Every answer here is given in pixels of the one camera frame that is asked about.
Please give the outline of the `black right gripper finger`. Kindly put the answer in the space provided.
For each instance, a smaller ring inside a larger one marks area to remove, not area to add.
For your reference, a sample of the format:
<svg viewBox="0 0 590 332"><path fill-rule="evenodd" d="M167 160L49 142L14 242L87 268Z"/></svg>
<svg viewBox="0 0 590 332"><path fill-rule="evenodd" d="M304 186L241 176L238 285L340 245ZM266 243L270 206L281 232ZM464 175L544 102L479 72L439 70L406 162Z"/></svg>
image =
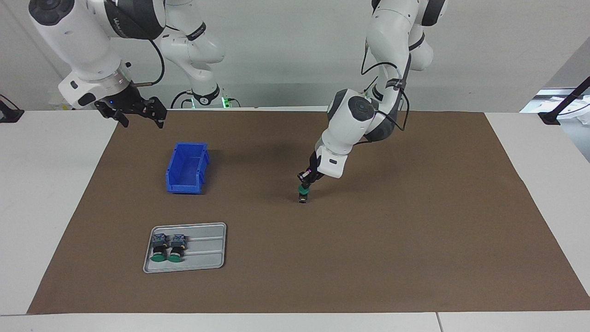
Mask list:
<svg viewBox="0 0 590 332"><path fill-rule="evenodd" d="M158 97L142 100L140 111L142 117L152 120L160 130L164 128L168 109Z"/></svg>
<svg viewBox="0 0 590 332"><path fill-rule="evenodd" d="M95 108L105 119L113 119L124 128L128 128L129 120L121 111L112 109L109 105L95 105Z"/></svg>

